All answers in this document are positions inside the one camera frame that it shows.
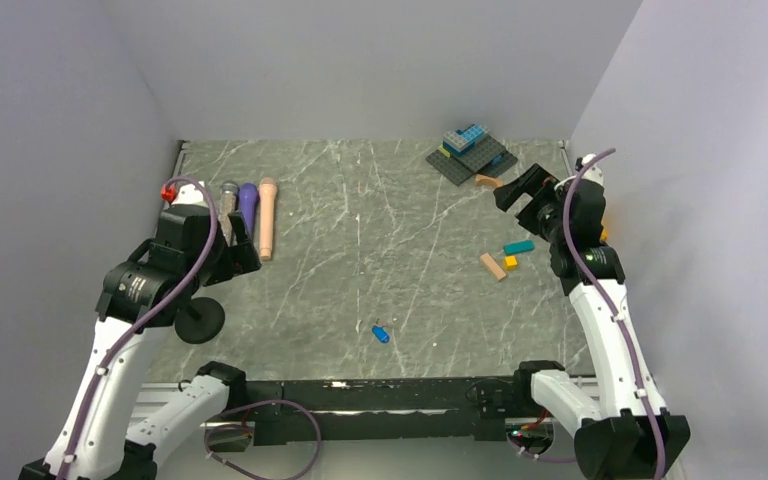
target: marble table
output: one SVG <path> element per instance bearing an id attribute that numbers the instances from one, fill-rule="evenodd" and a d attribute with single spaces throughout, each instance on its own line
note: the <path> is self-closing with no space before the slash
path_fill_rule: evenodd
<path id="1" fill-rule="evenodd" d="M 554 140 L 503 141 L 520 162 L 563 176 Z M 148 381 L 190 378 L 209 360 L 255 380 L 510 375 L 522 360 L 592 374 L 584 333 L 549 268 L 547 245 L 502 282 L 478 257 L 531 236 L 472 180 L 459 187 L 425 156 L 438 140 L 230 141 L 184 145 L 180 173 L 214 195 L 225 180 L 276 178 L 274 258 L 204 288 L 224 330 L 191 346 L 174 334 Z M 371 333 L 378 321 L 390 342 Z"/>

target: black round stand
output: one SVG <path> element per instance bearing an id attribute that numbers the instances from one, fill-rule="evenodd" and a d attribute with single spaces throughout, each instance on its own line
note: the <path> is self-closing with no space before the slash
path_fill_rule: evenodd
<path id="1" fill-rule="evenodd" d="M 216 300 L 194 298 L 175 317 L 175 333 L 186 343 L 198 345 L 213 339 L 225 325 L 225 310 Z"/>

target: yellow object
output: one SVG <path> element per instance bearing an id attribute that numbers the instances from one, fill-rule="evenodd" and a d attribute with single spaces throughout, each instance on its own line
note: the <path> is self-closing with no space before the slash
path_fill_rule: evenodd
<path id="1" fill-rule="evenodd" d="M 513 255 L 508 255 L 505 257 L 505 270 L 514 270 L 516 269 L 517 263 L 516 263 L 516 257 Z"/>

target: gray lego baseplate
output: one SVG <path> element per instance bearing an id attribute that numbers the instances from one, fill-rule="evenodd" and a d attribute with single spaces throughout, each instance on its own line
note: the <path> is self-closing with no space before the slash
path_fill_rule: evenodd
<path id="1" fill-rule="evenodd" d="M 434 166 L 444 177 L 455 185 L 460 185 L 472 176 L 472 172 L 466 167 L 460 164 L 454 159 L 454 156 L 447 157 L 440 153 L 439 150 L 434 150 L 428 155 L 425 160 Z"/>
<path id="2" fill-rule="evenodd" d="M 483 140 L 475 144 L 472 148 L 460 157 L 452 155 L 453 159 L 462 163 L 472 173 L 478 173 L 491 160 L 500 153 L 505 152 L 505 146 L 497 142 L 495 138 L 487 135 Z"/>
<path id="3" fill-rule="evenodd" d="M 507 172 L 509 168 L 516 165 L 516 162 L 518 162 L 519 159 L 516 158 L 516 155 L 514 155 L 511 152 L 506 151 L 502 154 L 502 160 L 497 163 L 496 165 L 487 165 L 486 167 L 482 168 L 478 173 L 482 175 L 487 175 L 488 177 L 499 177 L 503 173 Z"/>

